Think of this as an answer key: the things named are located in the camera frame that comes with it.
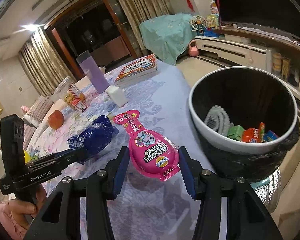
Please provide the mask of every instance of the teal fabric cover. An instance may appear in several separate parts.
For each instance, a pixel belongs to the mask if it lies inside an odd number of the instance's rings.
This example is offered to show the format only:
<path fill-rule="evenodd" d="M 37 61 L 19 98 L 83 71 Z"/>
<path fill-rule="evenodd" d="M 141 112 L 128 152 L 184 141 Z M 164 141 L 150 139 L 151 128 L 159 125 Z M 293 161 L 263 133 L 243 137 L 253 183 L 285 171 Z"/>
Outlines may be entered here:
<path fill-rule="evenodd" d="M 179 13 L 142 22 L 139 28 L 143 44 L 164 63 L 175 65 L 177 57 L 195 36 L 190 25 L 192 17 L 191 14 Z"/>

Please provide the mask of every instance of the pink sleeve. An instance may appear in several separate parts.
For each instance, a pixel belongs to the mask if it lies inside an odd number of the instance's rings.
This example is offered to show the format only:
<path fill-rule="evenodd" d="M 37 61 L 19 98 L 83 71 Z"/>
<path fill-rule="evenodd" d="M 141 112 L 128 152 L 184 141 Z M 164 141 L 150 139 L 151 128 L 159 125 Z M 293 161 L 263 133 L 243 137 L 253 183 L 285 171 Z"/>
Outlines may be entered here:
<path fill-rule="evenodd" d="M 22 240 L 27 232 L 12 217 L 8 203 L 0 204 L 0 222 L 13 240 Z"/>

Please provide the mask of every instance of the metal bolt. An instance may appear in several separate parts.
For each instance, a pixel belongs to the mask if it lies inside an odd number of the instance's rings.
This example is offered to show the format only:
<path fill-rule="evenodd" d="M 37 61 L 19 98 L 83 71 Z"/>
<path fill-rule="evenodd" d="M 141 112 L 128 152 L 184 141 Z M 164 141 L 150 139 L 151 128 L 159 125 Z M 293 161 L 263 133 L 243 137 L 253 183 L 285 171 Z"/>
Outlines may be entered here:
<path fill-rule="evenodd" d="M 246 179 L 244 177 L 237 177 L 237 182 L 244 183 Z"/>
<path fill-rule="evenodd" d="M 97 171 L 97 175 L 98 175 L 98 176 L 101 176 L 101 177 L 104 176 L 104 175 L 106 175 L 106 173 L 107 173 L 107 172 L 106 172 L 105 170 L 98 170 L 98 171 Z"/>
<path fill-rule="evenodd" d="M 63 179 L 62 179 L 62 182 L 64 183 L 64 184 L 67 184 L 67 183 L 69 183 L 71 181 L 71 177 L 64 177 Z"/>
<path fill-rule="evenodd" d="M 202 174 L 205 175 L 205 176 L 209 176 L 209 175 L 211 175 L 211 171 L 208 170 L 208 169 L 204 169 L 204 170 L 202 171 Z"/>

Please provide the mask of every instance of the red apple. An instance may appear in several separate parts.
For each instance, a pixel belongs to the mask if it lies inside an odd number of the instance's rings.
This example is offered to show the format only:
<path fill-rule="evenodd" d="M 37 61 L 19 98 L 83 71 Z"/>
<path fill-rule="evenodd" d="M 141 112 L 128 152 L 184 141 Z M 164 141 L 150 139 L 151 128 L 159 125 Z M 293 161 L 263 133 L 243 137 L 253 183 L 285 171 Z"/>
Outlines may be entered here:
<path fill-rule="evenodd" d="M 59 129 L 63 125 L 64 121 L 65 119 L 63 118 L 63 114 L 59 110 L 53 111 L 48 118 L 48 124 L 54 130 Z"/>

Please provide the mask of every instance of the patterned curtain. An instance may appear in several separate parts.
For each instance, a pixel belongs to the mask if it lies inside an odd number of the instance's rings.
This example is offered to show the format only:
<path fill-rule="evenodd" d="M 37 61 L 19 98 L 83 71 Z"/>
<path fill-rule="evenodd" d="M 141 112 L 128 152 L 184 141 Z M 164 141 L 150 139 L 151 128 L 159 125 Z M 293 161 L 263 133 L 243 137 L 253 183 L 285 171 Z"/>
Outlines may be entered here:
<path fill-rule="evenodd" d="M 127 16 L 134 35 L 142 50 L 145 46 L 142 42 L 139 25 L 141 22 L 157 16 L 169 14 L 164 0 L 119 0 L 120 5 Z"/>
<path fill-rule="evenodd" d="M 39 28 L 19 51 L 23 70 L 43 96 L 50 96 L 64 78 L 75 78 L 52 46 L 45 31 Z"/>

